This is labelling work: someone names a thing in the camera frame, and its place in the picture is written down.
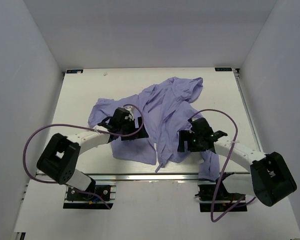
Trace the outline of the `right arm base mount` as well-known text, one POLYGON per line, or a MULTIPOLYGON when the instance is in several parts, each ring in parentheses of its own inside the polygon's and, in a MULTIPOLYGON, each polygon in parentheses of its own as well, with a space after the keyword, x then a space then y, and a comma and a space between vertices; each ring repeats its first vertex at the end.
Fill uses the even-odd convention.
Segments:
MULTIPOLYGON (((216 184, 199 184, 198 193, 194 197, 199 200, 200 212, 207 213, 211 210, 212 199, 215 192, 216 184)), ((223 185, 220 185, 218 193, 215 198, 214 212, 224 212, 234 205, 241 195, 238 193, 228 193, 223 185)), ((246 212, 247 206, 245 198, 234 207, 231 212, 246 212)))

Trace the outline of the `lilac zip-up jacket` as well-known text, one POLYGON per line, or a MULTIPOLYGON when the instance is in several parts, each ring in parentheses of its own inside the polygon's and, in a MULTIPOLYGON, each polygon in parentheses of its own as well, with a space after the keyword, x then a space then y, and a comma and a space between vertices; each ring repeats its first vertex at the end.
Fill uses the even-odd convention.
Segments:
POLYGON ((191 106, 203 90, 203 78, 171 77, 160 84, 151 85, 139 94, 120 100, 100 98, 93 106, 88 118, 89 127, 94 127, 115 109, 126 104, 138 107, 134 115, 142 112, 148 138, 111 143, 112 155, 116 159, 157 165, 157 169, 168 163, 181 163, 190 152, 178 152, 179 131, 191 128, 188 119, 197 110, 191 106))

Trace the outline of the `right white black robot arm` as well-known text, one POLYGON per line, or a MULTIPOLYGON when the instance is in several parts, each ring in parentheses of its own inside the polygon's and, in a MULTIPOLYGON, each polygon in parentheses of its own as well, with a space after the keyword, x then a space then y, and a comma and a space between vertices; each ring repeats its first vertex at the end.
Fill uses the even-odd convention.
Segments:
POLYGON ((179 152, 211 151, 243 167, 247 174, 221 174, 215 187, 216 195, 228 199, 233 194, 250 195, 265 206, 296 191, 296 182, 282 155, 263 153, 231 140, 223 131, 213 131, 205 118, 189 120, 191 128, 179 132, 179 152))

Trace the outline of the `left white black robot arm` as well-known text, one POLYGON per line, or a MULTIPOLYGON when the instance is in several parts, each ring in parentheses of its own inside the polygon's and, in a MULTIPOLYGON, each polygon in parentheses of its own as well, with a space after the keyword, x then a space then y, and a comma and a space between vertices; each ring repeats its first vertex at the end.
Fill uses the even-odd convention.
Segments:
POLYGON ((38 170, 59 185, 73 188, 83 199, 99 198, 95 180, 76 169, 78 158, 86 151, 118 138, 122 141, 147 138, 143 115, 134 118, 133 110, 137 109, 134 105, 118 107, 112 116, 104 118, 92 129, 67 125, 84 131, 69 136, 54 134, 37 162, 38 170))

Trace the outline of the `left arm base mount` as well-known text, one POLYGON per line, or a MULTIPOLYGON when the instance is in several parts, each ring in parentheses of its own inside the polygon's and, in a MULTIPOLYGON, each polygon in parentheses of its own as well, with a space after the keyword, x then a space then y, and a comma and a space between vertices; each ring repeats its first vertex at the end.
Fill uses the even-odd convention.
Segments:
POLYGON ((116 198, 116 185, 113 182, 96 183, 91 190, 76 190, 67 186, 63 209, 110 210, 116 198))

